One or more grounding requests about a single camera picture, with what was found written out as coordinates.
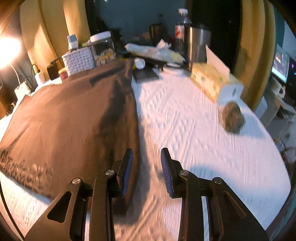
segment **white plastic basket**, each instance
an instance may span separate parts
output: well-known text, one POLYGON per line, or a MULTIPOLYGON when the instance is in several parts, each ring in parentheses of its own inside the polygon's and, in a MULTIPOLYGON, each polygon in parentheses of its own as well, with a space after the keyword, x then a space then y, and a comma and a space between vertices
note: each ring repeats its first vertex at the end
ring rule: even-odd
POLYGON ((62 56, 68 76, 78 72, 93 69, 95 67, 94 57, 90 47, 67 52, 62 56))

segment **plastic jar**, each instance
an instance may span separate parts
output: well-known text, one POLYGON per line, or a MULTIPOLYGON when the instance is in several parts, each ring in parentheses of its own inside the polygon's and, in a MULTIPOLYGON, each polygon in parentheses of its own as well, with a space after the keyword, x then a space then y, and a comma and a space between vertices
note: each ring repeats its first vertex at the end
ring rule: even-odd
POLYGON ((90 42, 97 66, 104 65, 116 59, 110 31, 91 36, 90 42))
POLYGON ((63 81, 64 79, 68 78, 68 72, 66 68, 62 68, 59 70, 59 76, 61 77, 61 80, 63 81))

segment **stone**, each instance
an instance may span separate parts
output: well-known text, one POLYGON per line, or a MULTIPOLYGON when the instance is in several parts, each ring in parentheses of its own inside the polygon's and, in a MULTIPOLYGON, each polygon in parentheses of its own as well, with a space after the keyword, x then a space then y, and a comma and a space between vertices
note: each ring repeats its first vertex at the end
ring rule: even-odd
POLYGON ((228 102, 224 107, 222 111, 222 119, 224 129, 233 134, 239 134, 245 123, 244 116, 235 101, 228 102))

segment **bed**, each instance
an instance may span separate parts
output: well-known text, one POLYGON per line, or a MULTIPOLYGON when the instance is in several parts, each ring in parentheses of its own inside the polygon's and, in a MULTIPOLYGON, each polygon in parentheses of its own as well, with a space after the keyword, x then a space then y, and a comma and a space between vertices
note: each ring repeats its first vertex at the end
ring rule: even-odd
MULTIPOLYGON (((223 178, 267 229, 291 186, 282 158, 261 122, 237 100, 246 124, 239 135, 228 134, 218 123, 217 105, 187 74, 159 74, 161 79, 155 82, 138 84, 132 80, 139 120, 140 174, 127 215, 114 217, 116 240, 178 239, 181 200, 171 199, 166 192, 160 163, 163 147, 196 176, 223 178)), ((10 118, 0 121, 1 136, 10 118)), ((51 201, 1 172, 0 180, 8 208, 25 236, 51 201)), ((2 202, 0 211, 11 226, 2 202)), ((204 238, 209 240, 205 199, 203 211, 204 238)), ((85 232, 88 240, 89 215, 85 232)))

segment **brown blanket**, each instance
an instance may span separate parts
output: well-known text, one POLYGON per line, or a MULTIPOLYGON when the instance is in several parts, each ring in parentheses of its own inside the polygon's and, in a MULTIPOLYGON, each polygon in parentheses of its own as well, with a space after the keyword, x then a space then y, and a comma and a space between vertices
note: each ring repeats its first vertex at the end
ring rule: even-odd
POLYGON ((93 184, 132 148, 130 199, 140 161, 132 64, 112 62, 25 96, 0 142, 0 170, 55 198, 75 177, 93 184))

